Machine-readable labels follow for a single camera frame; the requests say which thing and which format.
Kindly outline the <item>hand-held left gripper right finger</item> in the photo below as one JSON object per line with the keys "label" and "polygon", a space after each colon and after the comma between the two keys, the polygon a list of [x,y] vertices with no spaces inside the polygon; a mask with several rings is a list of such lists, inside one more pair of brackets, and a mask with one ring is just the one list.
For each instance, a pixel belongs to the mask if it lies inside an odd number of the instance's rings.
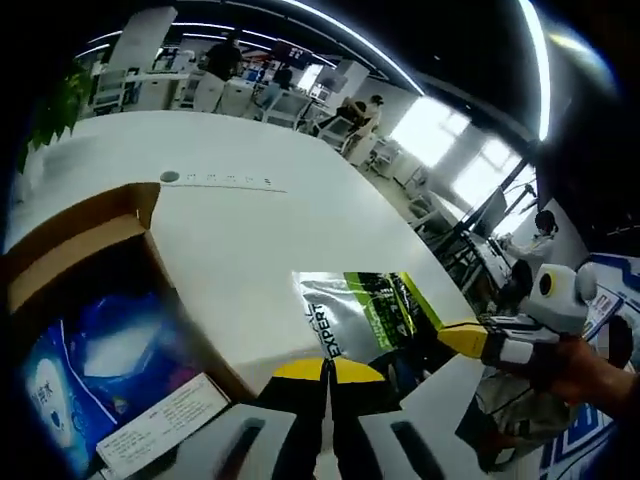
{"label": "hand-held left gripper right finger", "polygon": [[333,451],[343,479],[443,479],[444,470],[385,377],[332,360]]}

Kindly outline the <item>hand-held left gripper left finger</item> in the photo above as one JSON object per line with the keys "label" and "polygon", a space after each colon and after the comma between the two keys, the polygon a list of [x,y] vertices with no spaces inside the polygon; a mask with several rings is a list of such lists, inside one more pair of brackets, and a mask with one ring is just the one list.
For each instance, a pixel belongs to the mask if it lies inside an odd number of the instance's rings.
{"label": "hand-held left gripper left finger", "polygon": [[312,479],[328,393],[323,358],[279,367],[256,399],[216,415],[177,448],[166,479]]}

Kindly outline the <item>person's right hand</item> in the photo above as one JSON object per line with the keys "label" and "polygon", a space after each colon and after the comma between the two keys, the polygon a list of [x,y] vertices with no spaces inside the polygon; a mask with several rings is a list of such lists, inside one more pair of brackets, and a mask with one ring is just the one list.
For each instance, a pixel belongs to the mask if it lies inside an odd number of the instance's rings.
{"label": "person's right hand", "polygon": [[530,382],[569,404],[590,404],[611,411],[628,388],[626,371],[597,355],[582,338],[563,335],[548,356],[531,369]]}

